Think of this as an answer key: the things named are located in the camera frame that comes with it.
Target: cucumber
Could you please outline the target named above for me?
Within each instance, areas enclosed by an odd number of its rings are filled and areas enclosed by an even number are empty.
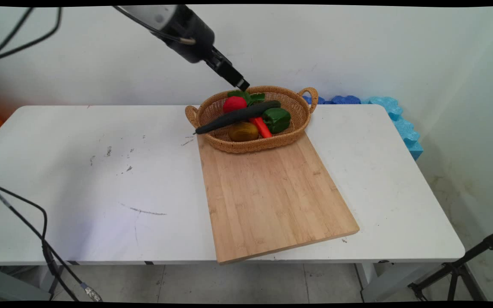
[[[215,119],[214,121],[208,123],[207,125],[198,127],[195,130],[194,134],[199,134],[199,135],[206,134],[213,130],[223,128],[224,126],[237,123],[238,121],[244,121],[246,119],[259,117],[262,115],[262,113],[264,113],[264,111],[270,108],[280,108],[280,102],[276,100],[270,100],[256,105],[252,105],[247,108],[231,111],[230,113],[226,113],[225,115],[222,115],[221,117]]]

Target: wicker basket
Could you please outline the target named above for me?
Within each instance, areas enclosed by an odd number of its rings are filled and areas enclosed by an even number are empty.
[[[290,113],[290,126],[286,130],[274,134],[271,138],[259,136],[258,139],[250,142],[231,141],[227,135],[229,126],[203,134],[202,136],[204,136],[205,140],[214,148],[229,153],[244,153],[291,144],[302,135],[319,100],[317,90],[313,88],[305,88],[299,93],[295,93],[279,86],[255,86],[248,88],[246,91],[250,94],[265,93],[266,100],[280,101],[281,107]],[[201,104],[198,110],[193,106],[186,107],[186,117],[194,128],[208,124],[223,115],[222,107],[227,99],[228,92],[225,91],[209,97]],[[311,107],[302,97],[305,92],[311,94]]]

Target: green leaves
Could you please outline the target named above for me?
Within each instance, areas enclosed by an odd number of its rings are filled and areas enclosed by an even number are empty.
[[[255,101],[264,101],[266,99],[265,93],[258,93],[250,95],[248,92],[243,92],[241,90],[235,90],[227,93],[227,97],[239,96],[244,98],[247,106],[251,106]]]

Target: floor tile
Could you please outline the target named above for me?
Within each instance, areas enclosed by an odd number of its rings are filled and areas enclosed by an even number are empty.
[[[301,264],[167,265],[159,302],[307,303]]]
[[[384,271],[390,269],[393,265],[391,263],[375,264],[376,273],[381,275]],[[416,281],[420,283],[436,271],[441,269],[441,267],[435,268],[433,271],[428,272],[426,275],[421,277]],[[446,275],[441,280],[436,281],[429,287],[423,289],[423,295],[430,301],[442,301],[448,298],[448,288],[450,287],[450,275]],[[467,287],[463,283],[462,279],[459,278],[456,285],[456,294],[454,300],[473,300],[471,294],[469,294]],[[402,288],[395,294],[391,295],[382,302],[416,302],[417,297],[414,295],[412,289]]]
[[[163,265],[75,265],[70,268],[95,289],[104,302],[157,302]],[[62,280],[78,300],[91,301],[66,270],[62,272]],[[72,300],[60,284],[54,294],[53,300]]]
[[[354,265],[305,264],[304,267],[310,303],[362,302]]]

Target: toy vegetable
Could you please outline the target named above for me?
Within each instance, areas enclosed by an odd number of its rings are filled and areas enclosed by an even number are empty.
[[[233,110],[246,108],[247,101],[239,96],[232,96],[227,98],[225,103],[223,103],[223,113],[230,113]]]
[[[234,142],[249,142],[250,140],[258,139],[258,129],[256,126],[245,121],[231,125],[227,134]]]
[[[231,111],[230,113],[226,113],[225,115],[221,115],[211,123],[198,127],[195,130],[195,133],[206,134],[215,129],[223,128],[224,126],[237,123],[238,121],[259,117],[267,109],[278,108],[278,107],[280,107],[280,102],[266,101],[264,103],[253,105],[247,108],[237,109]]]
[[[262,119],[271,133],[280,133],[290,125],[290,113],[282,108],[270,108],[264,111]]]
[[[260,101],[264,101],[264,99],[266,99],[265,93],[258,93],[258,94],[250,95],[248,92],[246,92],[246,91],[243,92],[241,90],[235,90],[235,91],[228,92],[227,96],[229,98],[233,98],[233,97],[243,98],[243,99],[245,99],[246,104],[248,106],[255,105],[257,103],[260,103]],[[250,118],[250,119],[248,119],[248,121],[250,121],[250,123],[256,125],[256,128],[258,128],[258,131],[260,132],[260,135],[262,135],[263,138],[271,137],[271,132],[270,132],[269,128],[267,127],[267,125],[262,120],[262,117]]]

